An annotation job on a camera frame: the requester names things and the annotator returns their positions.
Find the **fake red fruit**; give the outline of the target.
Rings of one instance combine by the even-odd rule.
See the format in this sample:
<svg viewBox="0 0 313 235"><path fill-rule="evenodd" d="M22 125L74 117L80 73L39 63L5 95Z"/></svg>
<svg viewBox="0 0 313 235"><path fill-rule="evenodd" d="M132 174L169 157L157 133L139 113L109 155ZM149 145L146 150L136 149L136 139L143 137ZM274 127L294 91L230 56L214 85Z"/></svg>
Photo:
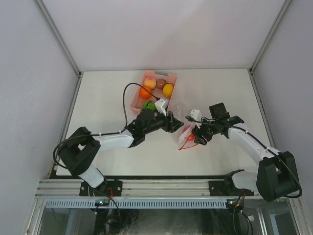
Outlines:
<svg viewBox="0 0 313 235"><path fill-rule="evenodd" d="M194 134L192 133L192 127L190 125L187 125L183 129L183 137L185 141L191 141L193 142L195 139Z"/></svg>

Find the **clear zip top bag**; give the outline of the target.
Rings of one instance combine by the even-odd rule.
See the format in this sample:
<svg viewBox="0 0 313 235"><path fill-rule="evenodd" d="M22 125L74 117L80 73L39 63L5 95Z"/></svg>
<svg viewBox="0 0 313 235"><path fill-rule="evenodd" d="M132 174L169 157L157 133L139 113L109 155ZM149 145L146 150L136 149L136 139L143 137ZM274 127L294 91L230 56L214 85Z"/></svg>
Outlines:
<svg viewBox="0 0 313 235"><path fill-rule="evenodd" d="M195 136L192 134L192 129L195 125L185 118L185 116L190 114L189 111L190 110L183 103L177 103L173 111L175 117L183 122L183 126L175 132L175 141L177 142L179 151L193 148L198 145L197 143L194 143Z"/></svg>

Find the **fake yellow lemon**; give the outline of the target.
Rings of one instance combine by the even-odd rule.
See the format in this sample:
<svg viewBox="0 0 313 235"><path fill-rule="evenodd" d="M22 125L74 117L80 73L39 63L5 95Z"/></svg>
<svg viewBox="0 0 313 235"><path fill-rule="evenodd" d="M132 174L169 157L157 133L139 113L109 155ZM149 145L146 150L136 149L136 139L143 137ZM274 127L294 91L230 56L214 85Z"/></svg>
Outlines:
<svg viewBox="0 0 313 235"><path fill-rule="evenodd" d="M173 90L174 90L173 84L170 83L166 84L162 89L163 96L166 98L170 98L172 96Z"/></svg>

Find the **fake green fruit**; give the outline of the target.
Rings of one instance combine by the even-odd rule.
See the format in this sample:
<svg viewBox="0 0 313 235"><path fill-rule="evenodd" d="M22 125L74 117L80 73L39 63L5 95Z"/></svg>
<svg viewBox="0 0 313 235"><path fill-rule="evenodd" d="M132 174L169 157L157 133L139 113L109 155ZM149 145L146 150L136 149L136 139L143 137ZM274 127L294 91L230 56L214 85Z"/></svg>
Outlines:
<svg viewBox="0 0 313 235"><path fill-rule="evenodd" d="M145 102L142 104L141 109L142 109L142 110L149 109L149 110L152 110L152 111L154 112L154 111L156 111L155 102L154 102L154 101L151 101L151 100L145 101Z"/></svg>

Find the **fake brown pink fruit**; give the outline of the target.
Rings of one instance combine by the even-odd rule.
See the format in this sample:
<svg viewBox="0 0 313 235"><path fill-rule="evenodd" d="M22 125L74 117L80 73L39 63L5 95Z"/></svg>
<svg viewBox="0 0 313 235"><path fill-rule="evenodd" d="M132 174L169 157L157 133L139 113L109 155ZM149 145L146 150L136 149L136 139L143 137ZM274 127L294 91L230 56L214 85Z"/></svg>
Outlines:
<svg viewBox="0 0 313 235"><path fill-rule="evenodd" d="M156 88L162 90L166 84L167 84L166 80L160 79L156 82Z"/></svg>

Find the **fake orange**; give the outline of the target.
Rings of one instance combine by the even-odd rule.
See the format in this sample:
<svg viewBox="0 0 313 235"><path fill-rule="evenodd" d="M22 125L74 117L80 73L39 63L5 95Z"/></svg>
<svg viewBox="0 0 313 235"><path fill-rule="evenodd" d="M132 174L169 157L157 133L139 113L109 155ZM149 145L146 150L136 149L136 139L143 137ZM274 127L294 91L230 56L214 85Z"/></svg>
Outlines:
<svg viewBox="0 0 313 235"><path fill-rule="evenodd" d="M139 97L142 99L149 99L152 97L153 90L149 86L143 86L139 90Z"/></svg>

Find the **fake peach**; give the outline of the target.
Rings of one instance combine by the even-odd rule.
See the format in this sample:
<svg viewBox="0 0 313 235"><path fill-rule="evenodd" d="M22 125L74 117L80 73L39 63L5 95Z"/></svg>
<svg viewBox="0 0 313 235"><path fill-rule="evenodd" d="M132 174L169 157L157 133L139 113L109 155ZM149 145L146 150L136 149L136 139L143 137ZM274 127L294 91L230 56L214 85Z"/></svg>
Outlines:
<svg viewBox="0 0 313 235"><path fill-rule="evenodd" d="M150 87L153 90L153 89L155 89L155 87L157 85L157 80L153 76L147 76L147 77L145 77L145 79L143 81L143 85Z"/></svg>

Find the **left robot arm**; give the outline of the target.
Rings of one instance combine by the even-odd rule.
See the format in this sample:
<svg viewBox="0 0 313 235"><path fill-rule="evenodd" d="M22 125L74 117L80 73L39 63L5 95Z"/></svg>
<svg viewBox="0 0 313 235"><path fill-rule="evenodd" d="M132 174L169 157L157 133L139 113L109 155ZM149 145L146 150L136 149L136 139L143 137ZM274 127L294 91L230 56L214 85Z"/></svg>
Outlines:
<svg viewBox="0 0 313 235"><path fill-rule="evenodd" d="M72 176L84 180L91 192L101 196L107 191L107 183L100 170L92 165L98 152L132 148L144 142L146 135L151 132L162 129L174 133L183 125L171 111L162 114L144 109L120 132L92 134L86 127L78 128L56 147L54 157L58 156Z"/></svg>

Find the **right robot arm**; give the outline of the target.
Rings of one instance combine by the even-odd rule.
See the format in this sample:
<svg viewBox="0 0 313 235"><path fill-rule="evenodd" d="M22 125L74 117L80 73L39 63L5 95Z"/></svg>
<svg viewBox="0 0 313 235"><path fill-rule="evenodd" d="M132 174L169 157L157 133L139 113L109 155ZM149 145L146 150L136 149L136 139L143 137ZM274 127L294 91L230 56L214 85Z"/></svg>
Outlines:
<svg viewBox="0 0 313 235"><path fill-rule="evenodd" d="M238 144L258 166L257 173L239 169L226 174L224 188L228 194L236 195L242 189L256 191L268 202L302 195L293 154L263 144L239 116L229 114L224 103L212 105L209 110L211 118L199 110L192 110L187 117L196 124L192 129L194 142L207 145L214 135L223 135Z"/></svg>

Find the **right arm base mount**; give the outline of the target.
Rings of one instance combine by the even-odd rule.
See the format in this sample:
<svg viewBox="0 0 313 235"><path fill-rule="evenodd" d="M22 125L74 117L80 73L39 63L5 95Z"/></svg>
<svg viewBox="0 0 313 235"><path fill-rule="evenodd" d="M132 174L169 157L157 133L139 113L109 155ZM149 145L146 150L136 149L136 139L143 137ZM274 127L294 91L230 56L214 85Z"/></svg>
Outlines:
<svg viewBox="0 0 313 235"><path fill-rule="evenodd" d="M234 196L236 193L233 191L233 186L230 182L222 181L209 181L210 196Z"/></svg>

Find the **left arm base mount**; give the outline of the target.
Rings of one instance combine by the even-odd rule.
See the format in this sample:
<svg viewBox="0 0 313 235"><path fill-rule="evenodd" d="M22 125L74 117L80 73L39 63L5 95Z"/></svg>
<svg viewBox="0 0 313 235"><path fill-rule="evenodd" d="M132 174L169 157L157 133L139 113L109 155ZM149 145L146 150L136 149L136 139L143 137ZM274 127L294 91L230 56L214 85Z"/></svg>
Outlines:
<svg viewBox="0 0 313 235"><path fill-rule="evenodd" d="M83 181L80 186L80 196L121 196L122 194L122 181L113 180L105 181L96 189L93 189L87 182Z"/></svg>

